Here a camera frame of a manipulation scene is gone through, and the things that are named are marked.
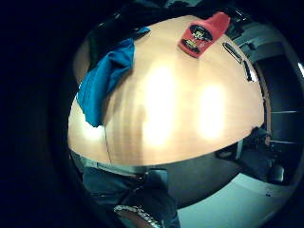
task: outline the red bottle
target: red bottle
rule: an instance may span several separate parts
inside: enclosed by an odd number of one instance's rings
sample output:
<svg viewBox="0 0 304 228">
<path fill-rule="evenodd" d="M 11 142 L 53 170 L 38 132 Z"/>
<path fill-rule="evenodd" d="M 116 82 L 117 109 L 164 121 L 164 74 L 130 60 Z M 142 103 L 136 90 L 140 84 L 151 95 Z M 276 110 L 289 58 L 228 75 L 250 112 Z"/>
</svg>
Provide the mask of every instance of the red bottle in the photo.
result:
<svg viewBox="0 0 304 228">
<path fill-rule="evenodd" d="M 207 20 L 194 21 L 182 35 L 179 47 L 189 55 L 199 58 L 228 29 L 230 17 L 217 12 Z"/>
</svg>

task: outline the dark background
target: dark background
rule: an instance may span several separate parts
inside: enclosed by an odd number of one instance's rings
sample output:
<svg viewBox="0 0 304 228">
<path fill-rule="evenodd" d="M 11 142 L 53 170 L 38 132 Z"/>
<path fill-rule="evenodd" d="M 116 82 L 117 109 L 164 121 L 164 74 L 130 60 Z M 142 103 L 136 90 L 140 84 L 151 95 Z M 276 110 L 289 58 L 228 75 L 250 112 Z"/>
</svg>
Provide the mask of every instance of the dark background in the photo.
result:
<svg viewBox="0 0 304 228">
<path fill-rule="evenodd" d="M 1 3 L 1 227 L 107 226 L 85 206 L 67 165 L 67 116 L 77 89 L 67 66 L 87 32 L 125 2 Z M 299 3 L 237 2 L 272 21 L 304 61 Z M 303 188 L 267 227 L 304 226 Z"/>
</svg>

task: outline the person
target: person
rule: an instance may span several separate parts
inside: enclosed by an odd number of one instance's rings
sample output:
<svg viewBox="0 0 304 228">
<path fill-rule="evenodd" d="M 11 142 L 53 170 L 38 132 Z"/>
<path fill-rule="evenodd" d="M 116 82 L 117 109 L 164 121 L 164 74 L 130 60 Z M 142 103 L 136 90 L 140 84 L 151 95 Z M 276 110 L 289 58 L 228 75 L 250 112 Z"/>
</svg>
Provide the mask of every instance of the person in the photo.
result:
<svg viewBox="0 0 304 228">
<path fill-rule="evenodd" d="M 81 162 L 84 187 L 108 211 L 113 227 L 181 227 L 177 204 L 168 194 L 166 170 L 72 157 Z"/>
</svg>

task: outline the bottle label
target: bottle label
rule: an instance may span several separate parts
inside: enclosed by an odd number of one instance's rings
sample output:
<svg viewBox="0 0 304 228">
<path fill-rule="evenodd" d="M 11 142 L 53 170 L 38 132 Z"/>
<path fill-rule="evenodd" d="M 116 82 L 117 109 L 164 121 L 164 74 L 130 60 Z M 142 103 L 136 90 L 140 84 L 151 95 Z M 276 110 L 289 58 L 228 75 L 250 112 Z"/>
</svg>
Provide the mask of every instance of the bottle label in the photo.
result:
<svg viewBox="0 0 304 228">
<path fill-rule="evenodd" d="M 213 40 L 212 34 L 199 25 L 192 25 L 189 29 L 191 33 L 185 34 L 181 39 L 181 43 L 191 51 L 199 54 L 200 50 Z"/>
</svg>

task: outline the wooden table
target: wooden table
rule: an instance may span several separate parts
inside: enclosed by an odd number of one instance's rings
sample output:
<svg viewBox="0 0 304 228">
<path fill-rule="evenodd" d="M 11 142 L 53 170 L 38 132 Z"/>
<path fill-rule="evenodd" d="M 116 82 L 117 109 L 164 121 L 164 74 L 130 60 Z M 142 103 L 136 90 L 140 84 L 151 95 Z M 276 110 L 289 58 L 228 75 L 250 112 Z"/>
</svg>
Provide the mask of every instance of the wooden table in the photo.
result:
<svg viewBox="0 0 304 228">
<path fill-rule="evenodd" d="M 73 102 L 68 144 L 97 162 L 148 165 L 177 162 L 219 150 L 264 122 L 259 83 L 222 46 L 226 35 L 195 59 L 177 46 L 194 16 L 150 26 L 135 42 L 133 69 L 108 98 L 104 126 L 91 127 Z M 75 57 L 79 82 L 89 63 L 87 42 Z"/>
</svg>

